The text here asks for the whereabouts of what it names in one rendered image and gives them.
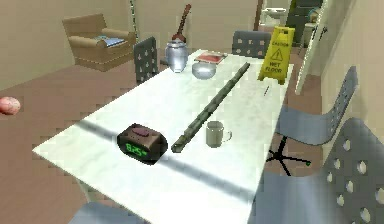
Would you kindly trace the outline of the grey blue perforated chair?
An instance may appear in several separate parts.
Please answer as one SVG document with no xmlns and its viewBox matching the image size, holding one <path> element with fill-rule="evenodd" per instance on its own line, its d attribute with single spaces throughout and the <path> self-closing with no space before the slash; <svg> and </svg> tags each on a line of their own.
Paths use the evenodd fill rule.
<svg viewBox="0 0 384 224">
<path fill-rule="evenodd" d="M 149 37 L 133 47 L 136 81 L 141 84 L 158 74 L 156 39 Z"/>
<path fill-rule="evenodd" d="M 269 32 L 237 30 L 233 34 L 232 53 L 264 59 L 270 40 L 271 34 Z"/>
<path fill-rule="evenodd" d="M 282 139 L 276 151 L 269 151 L 270 157 L 266 161 L 278 161 L 288 176 L 291 173 L 284 163 L 285 160 L 303 162 L 306 166 L 310 166 L 311 161 L 309 160 L 283 154 L 287 139 L 312 146 L 328 143 L 333 138 L 357 85 L 357 68 L 351 66 L 345 75 L 333 107 L 327 113 L 315 115 L 284 105 L 276 126 L 276 132 L 282 135 Z"/>
<path fill-rule="evenodd" d="M 68 224 L 148 224 L 136 214 L 98 202 L 83 205 Z"/>
<path fill-rule="evenodd" d="M 348 119 L 318 172 L 263 173 L 247 224 L 384 224 L 384 144 Z"/>
</svg>

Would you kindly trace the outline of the white table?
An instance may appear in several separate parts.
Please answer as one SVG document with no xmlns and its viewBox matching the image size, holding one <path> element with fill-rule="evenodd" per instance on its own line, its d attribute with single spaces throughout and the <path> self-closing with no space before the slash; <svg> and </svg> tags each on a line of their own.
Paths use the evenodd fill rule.
<svg viewBox="0 0 384 224">
<path fill-rule="evenodd" d="M 287 91 L 261 65 L 228 55 L 208 80 L 166 69 L 34 151 L 151 224 L 247 224 Z M 168 142 L 153 165 L 117 145 L 134 123 Z"/>
</svg>

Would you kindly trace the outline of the grey green cane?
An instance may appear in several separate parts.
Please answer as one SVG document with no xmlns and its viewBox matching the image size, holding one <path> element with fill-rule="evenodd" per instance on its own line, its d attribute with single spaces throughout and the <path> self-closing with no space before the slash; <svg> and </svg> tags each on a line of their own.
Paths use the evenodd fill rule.
<svg viewBox="0 0 384 224">
<path fill-rule="evenodd" d="M 184 147 L 193 139 L 196 133 L 200 130 L 202 125 L 208 120 L 213 112 L 218 108 L 220 103 L 230 93 L 236 83 L 243 77 L 245 72 L 250 67 L 246 62 L 235 75 L 219 90 L 215 97 L 204 107 L 198 116 L 189 124 L 183 134 L 173 143 L 171 151 L 173 153 L 181 153 Z"/>
</svg>

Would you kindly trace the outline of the silver vase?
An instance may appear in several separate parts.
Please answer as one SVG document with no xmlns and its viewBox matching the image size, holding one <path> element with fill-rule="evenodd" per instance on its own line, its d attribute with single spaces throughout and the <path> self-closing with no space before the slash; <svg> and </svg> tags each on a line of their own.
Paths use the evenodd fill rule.
<svg viewBox="0 0 384 224">
<path fill-rule="evenodd" d="M 175 39 L 167 43 L 165 56 L 168 67 L 175 73 L 184 70 L 188 62 L 187 45 L 180 39 Z"/>
</svg>

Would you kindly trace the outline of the dark digital alarm clock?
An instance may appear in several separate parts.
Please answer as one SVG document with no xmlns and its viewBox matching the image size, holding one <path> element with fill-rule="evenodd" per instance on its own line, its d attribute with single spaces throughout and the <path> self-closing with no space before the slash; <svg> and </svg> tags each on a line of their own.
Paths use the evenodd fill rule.
<svg viewBox="0 0 384 224">
<path fill-rule="evenodd" d="M 168 142 L 160 132 L 137 123 L 121 132 L 116 141 L 125 155 L 147 165 L 154 165 L 168 149 Z"/>
</svg>

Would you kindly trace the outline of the grey mug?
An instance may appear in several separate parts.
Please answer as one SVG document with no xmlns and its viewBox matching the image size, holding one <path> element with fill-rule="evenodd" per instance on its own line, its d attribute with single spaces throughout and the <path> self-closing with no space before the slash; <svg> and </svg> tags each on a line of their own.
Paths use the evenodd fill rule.
<svg viewBox="0 0 384 224">
<path fill-rule="evenodd" d="M 232 139 L 232 132 L 226 131 L 220 121 L 209 121 L 206 125 L 206 144 L 211 148 L 218 148 L 224 142 Z"/>
</svg>

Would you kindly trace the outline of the yellow wet floor sign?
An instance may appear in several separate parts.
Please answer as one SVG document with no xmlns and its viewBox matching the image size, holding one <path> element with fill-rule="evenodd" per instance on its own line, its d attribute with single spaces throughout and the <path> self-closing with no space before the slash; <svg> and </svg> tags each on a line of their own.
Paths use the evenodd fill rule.
<svg viewBox="0 0 384 224">
<path fill-rule="evenodd" d="M 279 26 L 274 28 L 258 75 L 259 81 L 271 78 L 275 79 L 280 85 L 285 84 L 294 34 L 294 28 Z"/>
</svg>

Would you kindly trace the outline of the red book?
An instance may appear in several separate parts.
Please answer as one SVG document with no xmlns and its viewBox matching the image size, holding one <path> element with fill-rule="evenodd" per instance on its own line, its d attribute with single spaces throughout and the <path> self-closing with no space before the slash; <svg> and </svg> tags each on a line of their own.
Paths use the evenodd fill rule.
<svg viewBox="0 0 384 224">
<path fill-rule="evenodd" d="M 198 57 L 196 57 L 195 61 L 204 62 L 204 63 L 219 64 L 226 57 L 227 57 L 227 55 L 225 53 L 206 51 L 206 52 L 200 54 Z"/>
</svg>

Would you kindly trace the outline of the blue cushion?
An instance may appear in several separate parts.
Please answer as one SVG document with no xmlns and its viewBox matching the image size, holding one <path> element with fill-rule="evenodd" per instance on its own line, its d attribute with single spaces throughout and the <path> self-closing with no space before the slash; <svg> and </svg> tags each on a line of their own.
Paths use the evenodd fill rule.
<svg viewBox="0 0 384 224">
<path fill-rule="evenodd" d="M 108 47 L 120 44 L 124 42 L 124 39 L 116 38 L 116 37 L 107 37 L 104 35 L 96 36 L 95 40 L 102 40 L 106 43 Z"/>
</svg>

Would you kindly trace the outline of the white room door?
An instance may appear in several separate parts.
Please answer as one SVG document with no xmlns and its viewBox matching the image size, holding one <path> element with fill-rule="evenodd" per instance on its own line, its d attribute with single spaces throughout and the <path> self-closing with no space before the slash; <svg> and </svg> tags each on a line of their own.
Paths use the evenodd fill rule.
<svg viewBox="0 0 384 224">
<path fill-rule="evenodd" d="M 298 72 L 295 87 L 296 95 L 301 94 L 309 75 L 321 76 L 323 74 L 355 2 L 356 0 L 323 1 L 316 23 L 316 30 L 312 34 L 302 66 Z M 319 40 L 323 27 L 327 27 L 328 31 Z"/>
</svg>

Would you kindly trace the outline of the silver bowl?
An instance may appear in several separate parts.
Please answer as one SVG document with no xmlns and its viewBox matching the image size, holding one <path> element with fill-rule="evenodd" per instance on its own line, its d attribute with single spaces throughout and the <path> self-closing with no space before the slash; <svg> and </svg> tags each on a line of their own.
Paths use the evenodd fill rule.
<svg viewBox="0 0 384 224">
<path fill-rule="evenodd" d="M 192 74 L 201 80 L 212 78 L 216 74 L 216 65 L 205 62 L 198 62 L 192 65 Z"/>
</svg>

